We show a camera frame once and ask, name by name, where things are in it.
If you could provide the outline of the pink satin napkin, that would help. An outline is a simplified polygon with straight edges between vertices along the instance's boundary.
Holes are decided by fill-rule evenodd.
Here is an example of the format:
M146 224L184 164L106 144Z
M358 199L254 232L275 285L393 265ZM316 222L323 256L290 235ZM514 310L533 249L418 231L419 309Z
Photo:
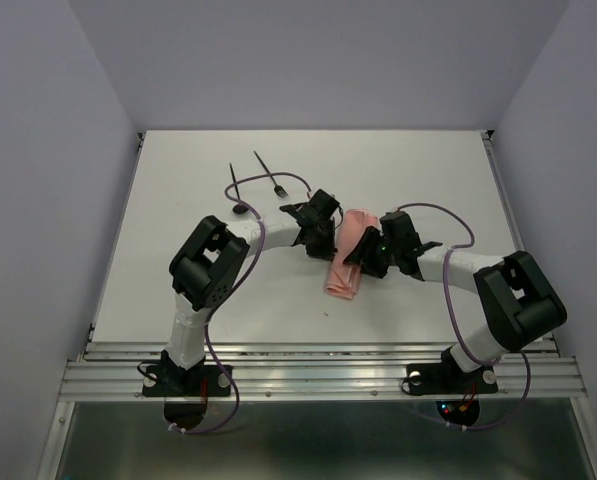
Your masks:
M378 217L367 210L348 210L342 219L331 262L325 291L327 294L345 300L352 300L358 293L361 282L361 268L347 265L344 260L359 244L367 227L379 227Z

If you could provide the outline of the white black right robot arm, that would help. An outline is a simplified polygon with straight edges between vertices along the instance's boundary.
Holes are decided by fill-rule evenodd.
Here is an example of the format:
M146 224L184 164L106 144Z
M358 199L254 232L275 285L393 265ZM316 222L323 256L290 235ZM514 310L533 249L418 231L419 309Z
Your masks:
M531 254L480 255L468 253L471 246L424 241L411 217L398 211L383 216L378 228L366 228L343 256L346 265L358 266L369 276L382 278L396 267L406 276L443 286L457 343L443 355L438 378L450 390L462 389L476 369L521 351L567 320L562 300ZM482 307L485 324L467 337L459 332L452 287L473 293Z

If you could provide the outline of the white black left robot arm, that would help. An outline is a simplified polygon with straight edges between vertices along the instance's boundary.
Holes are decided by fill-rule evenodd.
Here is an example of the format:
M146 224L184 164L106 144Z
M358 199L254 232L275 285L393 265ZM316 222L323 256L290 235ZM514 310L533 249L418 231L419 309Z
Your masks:
M308 201L283 205L266 217L223 222L209 215L199 222L169 265L175 317L161 354L169 386L180 394L199 386L205 325L247 277L241 271L246 259L255 265L266 250L303 245L310 257L331 260L339 210L333 196L318 190Z

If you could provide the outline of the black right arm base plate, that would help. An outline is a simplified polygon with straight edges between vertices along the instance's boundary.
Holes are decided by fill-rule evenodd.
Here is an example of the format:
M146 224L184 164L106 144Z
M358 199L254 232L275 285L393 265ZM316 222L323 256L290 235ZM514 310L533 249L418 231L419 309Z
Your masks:
M465 373L442 363L412 363L406 366L401 390L411 396L495 394L498 384L492 369L481 367Z

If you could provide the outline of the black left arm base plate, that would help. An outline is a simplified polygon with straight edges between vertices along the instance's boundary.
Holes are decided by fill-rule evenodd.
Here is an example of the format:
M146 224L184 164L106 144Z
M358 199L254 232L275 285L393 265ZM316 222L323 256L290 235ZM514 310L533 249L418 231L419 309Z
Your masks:
M160 363L139 365L138 369L143 377L141 395L146 398L227 398L233 390L226 374L213 364L192 368L190 373Z

